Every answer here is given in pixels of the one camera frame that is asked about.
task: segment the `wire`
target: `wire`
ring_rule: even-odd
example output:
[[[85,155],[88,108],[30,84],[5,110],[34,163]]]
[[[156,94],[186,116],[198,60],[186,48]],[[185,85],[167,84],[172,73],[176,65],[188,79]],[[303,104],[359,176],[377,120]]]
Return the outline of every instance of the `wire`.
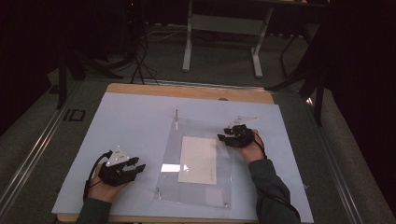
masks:
[[[180,30],[180,31],[177,31],[177,32],[173,32],[172,34],[170,34],[170,35],[166,35],[166,36],[164,36],[164,37],[161,37],[161,38],[159,38],[159,39],[154,39],[154,40],[149,40],[150,42],[158,42],[158,41],[160,41],[160,40],[163,40],[163,39],[166,39],[166,38],[168,38],[168,37],[170,37],[170,36],[172,36],[172,35],[178,35],[178,34],[180,34],[181,32],[183,32],[183,31],[185,31],[186,29],[183,29],[183,30]]]
[[[99,163],[99,161],[101,161],[102,158],[104,158],[104,157],[110,158],[111,154],[112,154],[112,152],[108,151],[107,153],[104,153],[102,156],[99,157],[99,159],[95,162],[94,166],[91,169],[90,175],[88,176],[88,180],[91,180],[93,172],[95,171],[96,165]]]
[[[158,72],[157,72],[155,69],[153,69],[153,68],[147,67],[147,65],[145,64],[145,62],[144,62],[143,60],[141,60],[141,63],[143,64],[143,67],[146,68],[146,71],[148,71],[149,77],[146,77],[146,78],[154,79],[154,81],[157,83],[157,85],[160,85],[160,83],[158,83],[157,79],[155,78],[155,77],[158,75]],[[151,69],[153,72],[155,72],[155,75],[152,75],[152,74],[150,73],[149,69]]]
[[[262,189],[257,188],[257,191],[258,191],[259,193],[263,194],[264,196],[266,196],[267,198],[269,198],[269,199],[271,199],[271,200],[273,200],[273,201],[275,201],[275,202],[277,202],[277,203],[281,203],[281,204],[285,205],[286,207],[288,207],[288,208],[291,210],[291,212],[293,212],[294,215],[296,215],[297,218],[298,218],[298,219],[300,220],[300,222],[301,222],[300,214],[298,213],[297,209],[296,209],[293,205],[291,205],[290,203],[284,201],[283,199],[281,199],[281,198],[279,198],[279,197],[276,197],[276,196],[274,196],[274,195],[271,195],[271,194],[265,192],[265,191],[262,190]]]
[[[146,58],[146,47],[143,46],[143,45],[142,45],[141,43],[139,43],[139,42],[137,42],[137,45],[139,45],[140,47],[143,48],[143,57],[141,58],[141,60],[140,60],[140,62],[139,62],[139,60],[138,60],[139,57],[137,57],[137,54],[136,54],[137,67],[136,67],[136,69],[134,70],[134,73],[132,74],[131,84],[134,83],[134,76],[136,75],[137,71],[139,71],[140,78],[141,78],[142,83],[143,83],[143,85],[144,85],[144,84],[145,84],[145,80],[144,80],[143,77],[142,77],[142,71],[141,71],[140,64],[141,64],[141,63],[143,62],[143,60]]]
[[[260,141],[262,142],[262,138],[258,134],[256,133],[253,134],[258,136]],[[253,139],[253,142],[256,143],[257,146],[259,146],[259,148],[262,150],[262,155],[264,156],[265,159],[267,159],[267,155],[265,154],[265,150],[264,150],[264,143],[262,142],[262,144],[260,144],[258,141],[256,141],[256,139]]]
[[[102,180],[99,180],[98,182],[92,184],[92,185],[90,186],[90,189],[93,188],[93,187],[95,187],[96,185],[100,184],[101,182],[102,182]]]

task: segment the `aluminum rail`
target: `aluminum rail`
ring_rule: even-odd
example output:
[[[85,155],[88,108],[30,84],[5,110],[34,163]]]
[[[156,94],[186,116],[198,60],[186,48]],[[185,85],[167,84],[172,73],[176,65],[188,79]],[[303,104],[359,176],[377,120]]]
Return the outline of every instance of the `aluminum rail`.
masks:
[[[332,180],[334,181],[335,187],[340,195],[341,202],[343,203],[346,215],[349,218],[349,222],[352,224],[363,224],[363,220],[361,217],[361,213],[358,210],[358,207],[355,204],[355,201],[350,193],[350,189],[347,185],[347,182],[344,179],[344,176],[338,166],[337,160],[332,152],[332,147],[330,146],[325,133],[318,128],[318,124],[312,115],[312,101],[310,98],[307,100],[307,103],[304,104],[306,112],[309,114],[309,119],[312,125],[315,127],[314,130],[318,135],[319,141],[324,146],[325,152],[325,160],[328,163],[330,174],[332,175]]]
[[[7,212],[11,208],[12,204],[14,204],[30,174],[35,169],[35,165],[40,160],[52,136],[54,135],[59,124],[61,123],[62,117],[65,113],[65,109],[67,108],[70,100],[73,98],[73,95],[80,88],[80,86],[80,82],[74,82],[71,85],[66,102],[60,109],[57,109],[54,112],[43,133],[38,137],[27,157],[24,159],[23,163],[8,183],[6,190],[3,192],[0,198],[0,223],[3,223],[4,219],[6,218]]]

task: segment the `wooden table edge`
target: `wooden table edge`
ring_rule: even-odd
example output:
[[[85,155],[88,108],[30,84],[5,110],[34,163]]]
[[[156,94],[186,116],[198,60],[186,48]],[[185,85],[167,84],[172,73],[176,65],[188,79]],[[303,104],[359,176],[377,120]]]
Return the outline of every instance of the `wooden table edge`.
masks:
[[[78,218],[76,214],[58,214],[58,220],[62,222],[75,222]],[[138,222],[138,223],[255,223],[254,220],[234,220],[215,218],[194,218],[194,217],[127,217],[110,216],[108,222]]]
[[[185,97],[209,100],[226,99],[229,101],[238,102],[270,105],[274,104],[274,99],[271,93],[262,89],[236,90],[208,87],[156,86],[112,83],[108,85],[106,92]]]

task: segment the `metal bar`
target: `metal bar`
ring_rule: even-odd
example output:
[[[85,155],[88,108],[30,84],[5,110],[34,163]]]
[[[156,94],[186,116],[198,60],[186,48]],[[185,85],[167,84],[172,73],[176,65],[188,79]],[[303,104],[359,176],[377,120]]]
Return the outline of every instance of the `metal bar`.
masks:
[[[204,84],[204,83],[194,83],[194,82],[166,81],[166,80],[157,80],[157,82],[155,82],[154,80],[150,80],[149,79],[149,80],[146,81],[146,84],[148,84],[148,85],[160,84],[161,86],[205,87],[205,88],[213,88],[213,89],[265,91],[265,89],[263,87],[249,87],[249,86],[239,87],[239,86],[226,86],[226,85],[214,85],[214,84]]]
[[[262,22],[262,28],[259,34],[259,42],[257,43],[256,48],[251,49],[251,57],[253,60],[254,73],[257,78],[262,78],[262,65],[260,63],[259,51],[260,48],[262,47],[262,41],[264,40],[265,33],[270,23],[273,11],[274,9],[272,7],[268,8],[267,15],[265,16],[265,20]]]
[[[347,182],[344,179],[344,176],[338,166],[337,160],[332,152],[332,147],[330,146],[325,133],[318,128],[317,123],[312,116],[311,108],[312,105],[305,104],[306,112],[309,114],[310,122],[315,127],[314,131],[319,136],[319,140],[321,144],[324,146],[325,151],[325,160],[328,163],[330,173],[332,175],[332,179],[334,181],[335,187],[338,190],[338,194],[340,195],[341,202],[343,203],[346,214],[349,218],[349,222],[352,224],[361,224],[363,220],[361,218],[361,214],[355,204],[355,201],[350,193],[350,189],[347,185]]]
[[[183,59],[183,67],[182,67],[183,72],[190,71],[191,48],[192,48],[192,43],[191,43],[192,18],[191,17],[192,17],[192,0],[189,1],[189,16],[187,18],[187,43],[184,51],[184,59]]]
[[[8,183],[6,190],[3,192],[0,198],[0,223],[2,223],[6,218],[7,212],[11,208],[12,204],[15,202],[16,198],[21,192],[21,189],[29,178],[30,173],[32,173],[35,165],[41,158],[43,152],[46,150],[51,137],[55,133],[60,122],[62,121],[62,117],[65,113],[67,105],[70,103],[71,98],[76,93],[79,87],[80,82],[78,82],[78,84],[76,82],[73,83],[72,88],[69,92],[69,97],[64,103],[63,107],[56,110],[55,113],[52,115],[43,133],[38,137],[35,145],[32,147],[21,166],[15,172],[11,181]]]

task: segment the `black device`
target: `black device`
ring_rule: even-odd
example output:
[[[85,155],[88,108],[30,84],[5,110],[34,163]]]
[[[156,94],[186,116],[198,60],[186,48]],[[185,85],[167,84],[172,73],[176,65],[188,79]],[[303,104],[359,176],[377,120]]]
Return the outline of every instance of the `black device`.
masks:
[[[90,188],[98,184],[94,183],[92,185],[91,178],[96,165],[102,158],[108,158],[108,161],[103,163],[99,171],[98,176],[101,178],[101,180],[98,183],[103,182],[113,187],[134,181],[137,174],[142,173],[146,167],[146,164],[142,164],[133,170],[124,170],[126,166],[135,166],[139,161],[139,158],[133,157],[130,159],[120,148],[116,149],[114,152],[109,150],[107,153],[104,153],[101,157],[99,157],[95,165],[92,167],[90,176],[85,182],[83,200],[87,198]]]
[[[221,142],[224,142],[227,147],[247,147],[254,141],[254,133],[245,124],[235,125],[232,128],[224,129],[224,132],[231,137],[226,137],[223,134],[218,134]]]

